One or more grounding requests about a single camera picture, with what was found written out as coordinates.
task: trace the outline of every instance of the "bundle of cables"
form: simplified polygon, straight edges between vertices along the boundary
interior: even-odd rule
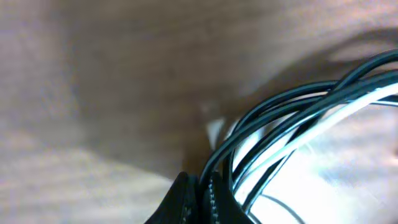
[[[370,58],[341,80],[302,85],[260,102],[238,121],[231,135],[210,156],[200,176],[200,188],[206,189],[209,176],[223,162],[223,181],[235,194],[252,165],[267,151],[269,156],[262,162],[267,170],[241,205],[249,214],[258,196],[297,148],[367,105],[398,106],[398,96],[395,95],[398,93],[398,70],[363,78],[375,68],[396,61],[398,50],[390,50]],[[323,118],[328,110],[338,105],[344,106]],[[258,129],[288,115],[260,139],[233,170],[237,146]],[[292,135],[284,147],[271,147],[288,134]]]

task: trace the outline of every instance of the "wooden table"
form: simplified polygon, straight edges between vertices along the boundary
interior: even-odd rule
[[[142,223],[181,170],[201,170],[209,122],[396,47],[397,13],[393,0],[0,0],[0,219]]]

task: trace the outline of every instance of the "black plastic part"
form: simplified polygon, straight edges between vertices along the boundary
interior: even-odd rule
[[[198,206],[197,177],[181,172],[155,213],[145,224],[196,224]]]
[[[227,183],[223,182],[218,172],[213,172],[208,186],[210,203],[210,223],[250,224],[252,221],[235,201]]]

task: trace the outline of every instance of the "cable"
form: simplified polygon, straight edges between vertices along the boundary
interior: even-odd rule
[[[304,99],[300,99],[297,101],[308,101],[308,103],[310,103],[309,101],[318,101],[322,96],[313,96],[311,98],[304,98]],[[382,105],[382,106],[395,106],[398,107],[398,96],[388,96],[385,97],[379,101],[373,102],[372,105]],[[280,161],[278,161],[276,163],[276,166],[270,166],[269,170],[266,170],[266,173],[264,173],[264,175],[261,177],[261,179],[259,180],[259,182],[262,182],[262,179],[264,179],[264,184],[263,184],[263,188],[276,176],[276,174],[278,173],[278,171],[282,168],[282,166],[287,162],[287,160],[289,159],[289,157],[293,154],[294,151],[292,151],[287,157],[281,159]],[[263,167],[264,164],[260,164],[259,166],[257,166],[256,168],[254,168],[252,171],[250,171],[247,176],[250,176],[252,173],[254,173],[255,171],[257,171],[259,168]],[[244,182],[245,179],[240,179],[237,180],[234,184],[233,187],[233,193],[235,194],[236,191],[240,188],[241,184]]]
[[[275,162],[281,160],[284,156],[289,155],[295,149],[303,146],[305,143],[314,139],[319,134],[325,132],[327,129],[331,128],[333,125],[348,117],[349,115],[355,113],[356,111],[364,108],[365,106],[371,104],[373,101],[379,100],[389,95],[393,95],[398,92],[398,83],[386,86],[384,88],[379,88],[367,95],[364,95],[347,106],[334,112],[332,115],[321,120],[316,126],[310,128],[299,137],[295,138],[293,141],[288,143],[282,149],[277,150],[273,155],[269,156],[262,165],[266,166],[268,164],[275,164]],[[261,194],[262,185],[264,183],[258,182],[254,188],[250,191],[248,195],[249,200],[245,200],[243,203],[243,210],[248,211],[253,205],[255,198]]]
[[[398,96],[389,96],[395,91],[393,89],[398,87],[396,85],[398,82],[397,70],[360,79],[371,70],[397,60],[398,50],[390,50],[370,58],[341,80],[302,85],[274,95],[256,105],[238,121],[230,137],[210,156],[200,176],[198,193],[202,194],[205,191],[210,173],[218,167],[221,161],[223,161],[223,181],[227,183],[232,192],[235,192],[245,178],[259,167],[269,166],[243,203],[243,209],[248,214],[259,193],[275,177],[299,145],[368,104],[398,106]],[[323,94],[294,100],[294,98],[313,93]],[[340,104],[347,105],[326,119],[320,120],[329,109]],[[242,140],[270,122],[290,114],[293,115],[257,142],[232,171],[235,147]],[[272,145],[291,132],[293,135],[286,146],[282,149],[274,147],[270,149]],[[251,166],[264,151],[270,153],[267,155],[266,161],[249,172]]]
[[[291,209],[288,205],[286,205],[284,202],[280,201],[277,198],[269,196],[269,195],[261,194],[261,196],[265,197],[266,199],[270,200],[271,202],[275,202],[276,204],[280,205],[282,208],[287,210],[298,221],[299,224],[305,224],[304,220],[293,209]]]
[[[255,224],[261,224],[260,220],[259,220],[255,215],[253,215],[252,213],[249,213],[249,214],[248,214],[248,217],[249,217]]]

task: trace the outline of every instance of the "wooden surface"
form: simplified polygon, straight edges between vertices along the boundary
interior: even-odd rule
[[[142,223],[201,170],[210,121],[396,47],[397,15],[393,0],[0,0],[0,219]]]

